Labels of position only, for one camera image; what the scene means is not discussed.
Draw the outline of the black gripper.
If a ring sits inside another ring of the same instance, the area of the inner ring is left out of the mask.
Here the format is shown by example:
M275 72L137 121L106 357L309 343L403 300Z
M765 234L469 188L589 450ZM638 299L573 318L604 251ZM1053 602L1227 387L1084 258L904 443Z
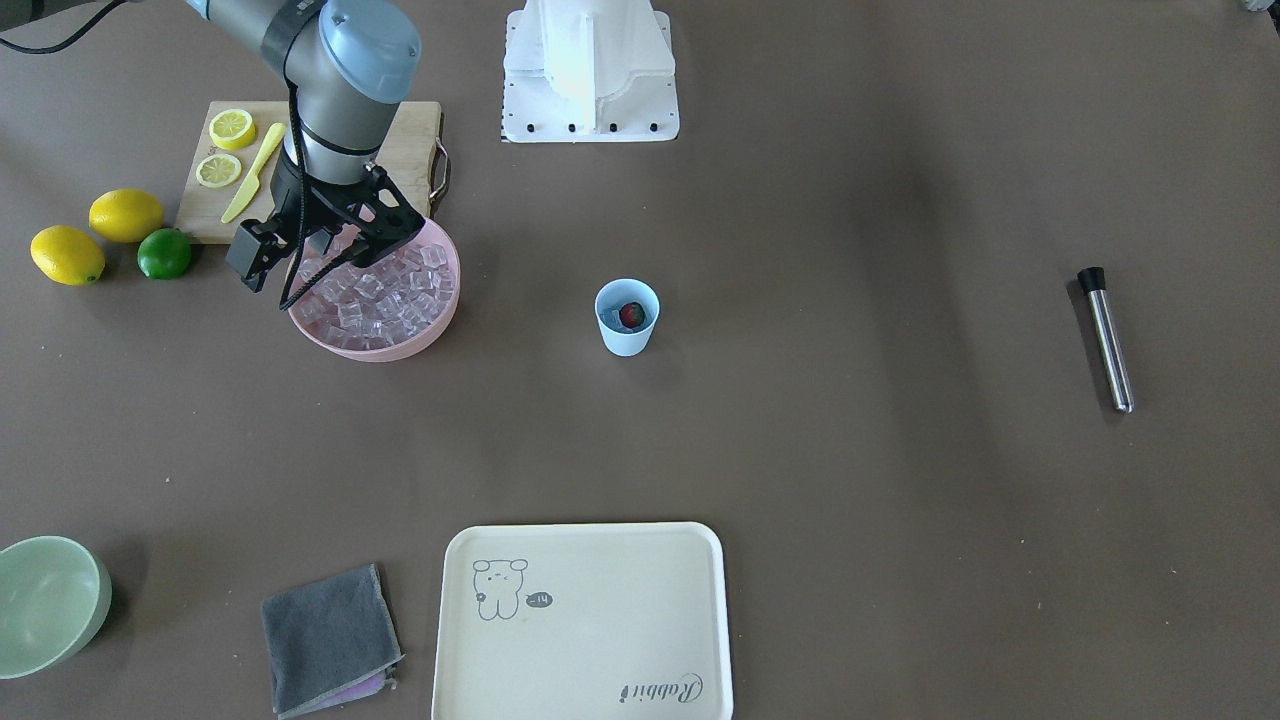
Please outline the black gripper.
M366 252L392 252L425 227L416 209L380 165L367 168L352 184L334 184L306 176L288 156L276 160L270 183L274 209L262 222L262 250L291 252L308 238L308 254L334 258L337 237L356 228Z

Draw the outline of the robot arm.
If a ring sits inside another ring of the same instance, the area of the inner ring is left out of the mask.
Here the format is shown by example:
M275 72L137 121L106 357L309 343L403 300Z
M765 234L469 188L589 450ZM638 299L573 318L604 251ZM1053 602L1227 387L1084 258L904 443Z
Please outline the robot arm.
M229 261L252 275L316 234L356 232L346 263L371 266L408 243L422 214L378 165L422 45L390 1L195 1L256 53L289 91L289 138L271 178L274 209L243 222Z

